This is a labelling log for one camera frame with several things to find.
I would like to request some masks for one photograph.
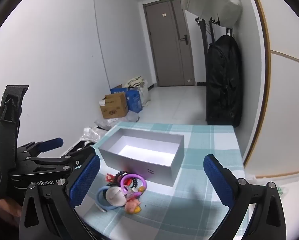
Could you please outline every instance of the gray box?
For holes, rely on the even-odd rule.
[[[184,135],[120,128],[98,149],[113,169],[173,186],[184,158]]]

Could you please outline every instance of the tablecloth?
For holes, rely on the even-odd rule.
[[[116,174],[102,159],[98,147],[119,128],[184,135],[184,160],[173,187],[148,181],[140,197],[141,212],[127,214],[124,208],[106,213],[95,205],[96,192],[106,185],[105,174]],[[214,154],[237,178],[244,178],[242,158],[232,126],[175,125],[121,122],[94,145],[101,169],[82,205],[76,208],[91,227],[112,240],[203,240],[223,220],[228,207],[220,202],[203,170],[203,159]],[[248,224],[246,215],[235,239],[241,239]]]

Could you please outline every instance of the purple bangle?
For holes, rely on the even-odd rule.
[[[137,175],[137,174],[127,174],[121,179],[121,189],[123,190],[123,193],[126,194],[128,192],[124,187],[124,182],[126,179],[129,179],[129,178],[137,178],[137,179],[141,180],[143,183],[142,186],[145,187],[145,189],[147,188],[146,180],[143,177],[141,177],[140,175]],[[138,197],[142,194],[143,194],[142,192],[136,192],[136,193],[134,193],[134,196]]]

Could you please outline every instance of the blue gripper pad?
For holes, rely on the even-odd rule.
[[[64,144],[64,141],[62,138],[55,138],[53,140],[41,142],[38,145],[38,150],[41,151],[42,153],[48,152],[50,150],[62,147]]]
[[[222,172],[225,169],[212,154],[205,156],[203,168],[222,204],[232,208],[235,202],[234,192]]]
[[[69,191],[69,204],[71,207],[79,206],[85,198],[91,184],[100,169],[100,159],[95,155],[81,172]]]

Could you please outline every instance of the blue box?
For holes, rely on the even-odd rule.
[[[110,92],[112,94],[124,92],[128,110],[131,110],[135,113],[142,111],[143,107],[138,91],[128,88],[112,88]]]

